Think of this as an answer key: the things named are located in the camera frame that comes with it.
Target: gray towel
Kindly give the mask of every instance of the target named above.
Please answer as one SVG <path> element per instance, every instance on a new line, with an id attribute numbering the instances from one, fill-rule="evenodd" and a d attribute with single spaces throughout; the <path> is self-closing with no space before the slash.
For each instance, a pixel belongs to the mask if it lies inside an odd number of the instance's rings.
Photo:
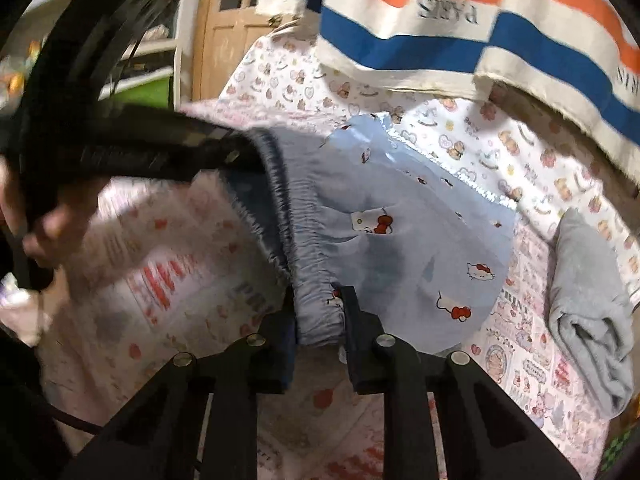
<path id="1" fill-rule="evenodd" d="M 560 222 L 549 330 L 577 365 L 603 416 L 614 418 L 633 394 L 629 352 L 632 305 L 616 255 L 576 209 Z"/>

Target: finger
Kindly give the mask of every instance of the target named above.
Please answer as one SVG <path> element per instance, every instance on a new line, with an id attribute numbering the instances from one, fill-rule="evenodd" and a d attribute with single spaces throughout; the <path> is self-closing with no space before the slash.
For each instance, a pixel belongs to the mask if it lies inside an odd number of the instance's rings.
<path id="1" fill-rule="evenodd" d="M 20 192 L 20 179 L 4 156 L 0 156 L 0 210 L 9 230 L 20 236 L 27 231 L 24 199 Z"/>
<path id="2" fill-rule="evenodd" d="M 46 240 L 38 238 L 33 233 L 30 233 L 22 240 L 22 248 L 24 253 L 36 261 L 40 267 L 55 267 L 56 264 L 50 255 L 54 252 L 51 247 L 46 248 L 46 245 L 50 244 Z"/>
<path id="3" fill-rule="evenodd" d="M 85 222 L 90 215 L 67 204 L 49 211 L 33 226 L 33 233 L 42 238 L 57 240 L 74 227 L 76 222 Z"/>
<path id="4" fill-rule="evenodd" d="M 37 228 L 24 237 L 22 246 L 25 254 L 35 259 L 41 267 L 55 267 L 80 248 L 85 233 L 86 229 L 78 226 L 66 229 L 59 238 L 51 239 L 43 234 L 41 228 Z"/>
<path id="5" fill-rule="evenodd" d="M 108 178 L 101 177 L 64 186 L 58 192 L 58 204 L 93 214 L 98 207 L 98 195 L 108 182 Z"/>

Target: printed bedsheet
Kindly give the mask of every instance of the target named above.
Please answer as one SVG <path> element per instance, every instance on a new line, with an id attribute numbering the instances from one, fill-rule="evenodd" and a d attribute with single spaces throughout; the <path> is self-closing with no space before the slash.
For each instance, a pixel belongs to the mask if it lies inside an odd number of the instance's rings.
<path id="1" fill-rule="evenodd" d="M 236 127 L 281 123 L 330 133 L 351 114 L 386 109 L 400 131 L 414 134 L 420 149 L 435 153 L 452 171 L 474 172 L 476 181 L 494 192 L 520 193 L 522 216 L 509 276 L 491 316 L 462 347 L 581 476 L 593 478 L 607 421 L 558 352 L 544 313 L 554 269 L 547 241 L 562 208 L 587 208 L 596 225 L 607 223 L 601 232 L 620 243 L 623 260 L 635 256 L 635 239 L 622 221 L 616 222 L 616 209 L 601 195 L 607 188 L 608 196 L 624 195 L 606 161 L 583 153 L 561 123 L 535 108 L 526 113 L 569 144 L 566 151 L 554 151 L 555 158 L 542 157 L 547 149 L 542 134 L 529 127 L 521 132 L 518 126 L 525 123 L 513 121 L 494 104 L 364 88 L 314 68 L 310 48 L 288 36 L 258 40 L 225 88 L 223 95 L 235 101 L 195 103 L 186 111 Z M 427 144 L 420 145 L 419 139 Z M 498 170 L 481 164 L 478 146 L 499 152 Z M 531 155 L 530 162 L 523 162 L 523 154 Z M 567 196 L 563 186 L 544 184 L 545 171 L 574 174 L 571 165 L 584 164 L 584 157 L 589 157 L 591 173 L 583 174 L 578 166 L 575 172 L 583 180 L 565 181 L 571 200 L 562 198 Z M 527 178 L 527 171 L 541 177 Z M 549 195 L 544 203 L 551 211 L 541 209 L 535 216 L 533 198 L 540 193 Z M 597 203 L 595 198 L 599 207 L 590 205 Z M 190 187 L 114 179 L 66 273 L 72 301 L 60 310 L 40 349 L 46 389 L 55 404 L 97 423 L 113 415 L 176 352 L 219 352 L 255 331 L 283 294 L 215 174 L 202 174 Z M 334 347 L 301 348 L 291 391 L 260 399 L 261 479 L 382 478 L 382 400 L 354 395 L 337 355 Z M 66 433 L 76 449 L 86 441 L 84 435 Z M 446 478 L 444 470 L 441 476 Z"/>

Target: teddy bear print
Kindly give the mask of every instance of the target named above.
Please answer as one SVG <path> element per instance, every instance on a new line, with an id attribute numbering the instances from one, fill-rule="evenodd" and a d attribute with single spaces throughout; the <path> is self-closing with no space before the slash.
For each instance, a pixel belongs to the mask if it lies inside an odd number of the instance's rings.
<path id="1" fill-rule="evenodd" d="M 522 188 L 509 186 L 506 180 L 498 181 L 498 189 L 515 202 L 519 202 L 522 199 Z"/>
<path id="2" fill-rule="evenodd" d="M 540 162 L 545 168 L 552 168 L 556 165 L 556 152 L 550 148 L 547 148 L 542 155 L 540 155 Z"/>
<path id="3" fill-rule="evenodd" d="M 592 213 L 599 213 L 601 207 L 602 200 L 600 200 L 599 196 L 595 196 L 591 200 L 589 200 L 589 211 L 591 211 Z"/>
<path id="4" fill-rule="evenodd" d="M 507 151 L 511 153 L 511 155 L 520 155 L 518 143 L 511 137 L 511 132 L 509 130 L 501 131 L 498 134 L 498 139 L 500 139 L 500 142 L 504 144 L 504 147 L 507 148 Z"/>
<path id="5" fill-rule="evenodd" d="M 631 272 L 634 274 L 638 273 L 638 257 L 632 256 L 629 258 L 629 267 L 631 268 Z"/>
<path id="6" fill-rule="evenodd" d="M 438 102 L 444 106 L 445 110 L 447 112 L 454 112 L 455 110 L 458 109 L 458 104 L 456 103 L 455 99 L 451 99 L 449 97 L 444 98 L 444 99 L 438 99 Z"/>
<path id="7" fill-rule="evenodd" d="M 598 232 L 607 242 L 610 242 L 613 238 L 611 229 L 609 228 L 609 222 L 607 222 L 606 220 L 600 220 L 598 222 Z"/>
<path id="8" fill-rule="evenodd" d="M 460 160 L 462 155 L 465 154 L 465 143 L 457 140 L 456 142 L 451 142 L 451 139 L 446 135 L 441 135 L 438 138 L 438 144 L 444 150 L 447 150 L 447 154 L 453 160 Z"/>
<path id="9" fill-rule="evenodd" d="M 302 85 L 305 83 L 305 71 L 301 70 L 300 72 L 296 72 L 295 70 L 291 71 L 291 78 L 298 84 Z"/>
<path id="10" fill-rule="evenodd" d="M 571 190 L 566 184 L 565 178 L 558 178 L 557 180 L 554 181 L 554 185 L 556 186 L 556 189 L 560 194 L 560 198 L 562 198 L 564 202 L 569 202 L 569 200 L 573 198 Z"/>
<path id="11" fill-rule="evenodd" d="M 633 235 L 629 235 L 628 237 L 626 237 L 625 240 L 625 249 L 628 251 L 631 247 L 633 247 L 633 244 L 636 242 L 636 237 Z"/>
<path id="12" fill-rule="evenodd" d="M 351 91 L 351 83 L 342 83 L 340 85 L 340 88 L 338 88 L 337 94 L 341 98 L 346 99 L 347 97 L 349 97 L 350 91 Z"/>
<path id="13" fill-rule="evenodd" d="M 402 108 L 401 106 L 396 106 L 395 108 L 393 108 L 389 103 L 386 102 L 382 103 L 380 107 L 385 112 L 389 113 L 394 124 L 400 124 L 402 122 L 402 117 L 404 116 L 404 108 Z"/>
<path id="14" fill-rule="evenodd" d="M 450 298 L 443 296 L 441 292 L 438 292 L 438 301 L 436 301 L 436 307 L 440 310 L 446 310 L 451 314 L 451 319 L 458 320 L 464 323 L 471 317 L 471 307 L 459 306 Z"/>
<path id="15" fill-rule="evenodd" d="M 480 108 L 480 115 L 485 121 L 493 121 L 495 119 L 495 106 L 489 102 L 485 102 Z"/>

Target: pink patterned fabric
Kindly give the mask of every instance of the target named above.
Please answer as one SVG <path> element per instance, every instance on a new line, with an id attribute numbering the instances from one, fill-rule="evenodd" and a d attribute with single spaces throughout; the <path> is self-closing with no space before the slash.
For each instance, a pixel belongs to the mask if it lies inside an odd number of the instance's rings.
<path id="1" fill-rule="evenodd" d="M 435 108 L 425 121 L 445 128 L 453 121 L 456 131 L 455 118 L 447 116 L 451 102 L 365 89 L 340 75 L 318 72 L 316 78 L 308 65 L 313 56 L 303 50 L 308 43 L 285 39 L 279 40 L 280 47 L 271 41 L 258 40 L 225 89 L 239 101 L 200 102 L 189 105 L 187 112 L 238 127 L 283 123 L 327 135 L 352 113 L 380 111 L 378 101 L 369 101 L 376 97 L 384 99 L 398 120 L 411 100 L 425 110 Z M 283 65 L 282 75 L 276 75 L 278 64 Z M 289 73 L 293 68 L 295 77 Z M 241 77 L 246 83 L 237 81 Z M 277 85 L 272 86 L 272 78 L 278 78 Z M 283 86 L 287 78 L 292 80 Z M 306 90 L 307 84 L 312 91 Z M 229 92 L 232 86 L 235 93 Z M 458 109 L 467 103 L 453 101 Z M 481 123 L 482 130 L 497 137 L 502 129 L 493 121 L 504 113 L 494 105 L 485 107 L 484 115 L 492 113 L 492 120 Z M 464 117 L 460 120 L 464 132 Z M 460 150 L 455 143 L 440 147 L 440 134 L 424 130 L 424 135 L 438 156 L 455 162 L 457 155 L 449 151 L 457 150 L 478 179 L 486 173 L 483 186 L 498 186 L 500 178 L 492 170 L 470 165 L 475 159 L 466 137 Z M 514 174 L 524 168 L 519 159 L 507 160 L 506 172 L 509 165 Z M 190 187 L 114 179 L 99 208 L 83 250 L 66 269 L 72 302 L 54 320 L 41 354 L 54 402 L 102 423 L 176 352 L 204 356 L 254 332 L 262 316 L 279 307 L 284 288 L 231 210 L 215 174 L 201 174 Z M 501 297 L 463 349 L 581 476 L 591 479 L 607 421 L 546 330 L 545 291 L 554 258 L 539 232 L 538 225 L 523 216 Z M 382 478 L 382 400 L 352 392 L 337 348 L 301 348 L 292 389 L 282 397 L 260 398 L 258 426 L 261 479 Z M 76 449 L 83 444 L 76 434 L 70 440 Z M 446 478 L 444 468 L 441 478 Z"/>

